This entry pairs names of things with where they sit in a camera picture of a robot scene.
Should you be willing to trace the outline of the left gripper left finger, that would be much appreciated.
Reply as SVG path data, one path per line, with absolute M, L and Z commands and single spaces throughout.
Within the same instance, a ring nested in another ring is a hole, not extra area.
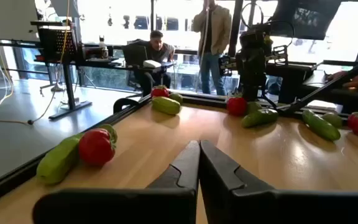
M 61 189 L 34 205 L 34 224 L 195 224 L 200 144 L 190 141 L 144 189 Z

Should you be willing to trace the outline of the black mesh desk organizer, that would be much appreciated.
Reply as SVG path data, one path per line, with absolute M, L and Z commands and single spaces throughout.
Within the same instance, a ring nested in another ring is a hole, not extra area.
M 71 30 L 40 29 L 39 38 L 46 61 L 71 62 L 78 53 L 76 36 Z

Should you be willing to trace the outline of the grey tilted panel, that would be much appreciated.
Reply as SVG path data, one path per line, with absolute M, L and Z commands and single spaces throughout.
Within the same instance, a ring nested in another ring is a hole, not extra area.
M 58 16 L 79 17 L 77 0 L 50 0 Z

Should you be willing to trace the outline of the black work desk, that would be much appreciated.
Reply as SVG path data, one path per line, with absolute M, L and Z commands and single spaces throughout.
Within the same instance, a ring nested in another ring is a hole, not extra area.
M 352 68 L 357 62 L 324 60 L 320 63 L 291 62 L 286 67 L 267 65 L 267 74 L 270 78 L 282 79 L 278 101 L 290 104 L 317 90 L 325 84 L 324 68 Z M 315 100 L 327 101 L 343 105 L 344 111 L 358 109 L 358 90 L 345 90 L 339 85 L 326 93 L 315 96 Z

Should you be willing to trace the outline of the black laptop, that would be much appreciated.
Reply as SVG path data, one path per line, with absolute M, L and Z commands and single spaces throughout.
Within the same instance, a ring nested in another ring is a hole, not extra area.
M 122 47 L 126 65 L 143 66 L 143 62 L 148 59 L 146 48 L 142 45 L 125 45 Z

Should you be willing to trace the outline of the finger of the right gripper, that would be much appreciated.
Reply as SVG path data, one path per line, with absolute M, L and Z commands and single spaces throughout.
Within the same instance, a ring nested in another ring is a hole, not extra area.
M 251 89 L 250 89 L 250 99 L 251 100 L 257 99 L 258 91 L 259 91 L 259 80 L 255 79 L 252 81 Z
M 243 97 L 246 100 L 251 100 L 251 84 L 248 80 L 243 81 Z

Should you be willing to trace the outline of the black monitor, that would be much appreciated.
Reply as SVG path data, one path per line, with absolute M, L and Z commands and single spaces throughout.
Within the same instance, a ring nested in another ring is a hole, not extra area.
M 278 0 L 271 35 L 324 40 L 341 0 Z

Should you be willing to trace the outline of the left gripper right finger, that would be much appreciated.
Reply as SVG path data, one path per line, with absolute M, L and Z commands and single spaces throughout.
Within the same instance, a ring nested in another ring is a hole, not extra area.
M 280 190 L 209 141 L 200 142 L 199 178 L 212 224 L 358 224 L 358 192 Z

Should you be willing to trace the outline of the whiteboard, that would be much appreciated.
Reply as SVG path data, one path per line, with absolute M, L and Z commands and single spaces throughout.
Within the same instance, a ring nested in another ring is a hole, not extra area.
M 0 0 L 0 39 L 38 41 L 35 0 Z

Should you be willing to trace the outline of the green toy cucumber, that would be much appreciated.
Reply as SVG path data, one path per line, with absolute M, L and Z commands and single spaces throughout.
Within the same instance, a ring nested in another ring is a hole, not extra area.
M 278 112 L 273 109 L 260 109 L 246 115 L 242 121 L 243 128 L 251 128 L 263 124 L 276 122 L 278 119 Z
M 165 114 L 176 115 L 181 110 L 181 104 L 171 98 L 156 96 L 152 98 L 152 108 Z
M 325 140 L 336 141 L 340 139 L 341 134 L 338 129 L 311 110 L 304 110 L 302 118 L 312 132 Z
M 78 145 L 83 133 L 62 140 L 37 166 L 36 176 L 45 185 L 60 183 L 78 162 Z

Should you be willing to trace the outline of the small bottle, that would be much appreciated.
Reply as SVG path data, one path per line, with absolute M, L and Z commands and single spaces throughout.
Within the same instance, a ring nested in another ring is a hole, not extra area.
M 99 36 L 99 47 L 101 48 L 101 58 L 108 58 L 108 48 L 104 43 L 104 36 Z

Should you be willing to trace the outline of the person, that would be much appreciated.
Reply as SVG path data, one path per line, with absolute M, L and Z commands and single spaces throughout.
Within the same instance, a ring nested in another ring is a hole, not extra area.
M 163 34 L 159 30 L 153 30 L 150 33 L 150 40 L 136 39 L 131 45 L 141 45 L 145 47 L 147 58 L 156 62 L 171 62 L 175 53 L 174 46 L 163 41 Z M 152 73 L 134 72 L 135 79 L 142 89 L 143 96 L 147 96 L 152 91 L 152 87 L 163 84 L 170 88 L 171 78 L 166 73 L 161 75 Z
M 204 0 L 202 11 L 193 18 L 193 31 L 200 33 L 198 56 L 204 94 L 211 93 L 210 82 L 213 82 L 217 95 L 226 94 L 219 58 L 229 45 L 231 26 L 229 9 L 216 4 L 215 0 Z
M 334 74 L 330 74 L 326 77 L 327 81 L 331 81 L 335 78 L 339 78 L 342 77 L 344 75 L 347 74 L 347 71 L 340 71 L 340 72 L 336 72 Z M 342 85 L 343 88 L 348 88 L 348 89 L 358 89 L 358 75 L 355 76 L 354 78 L 351 78 L 349 82 L 344 83 Z

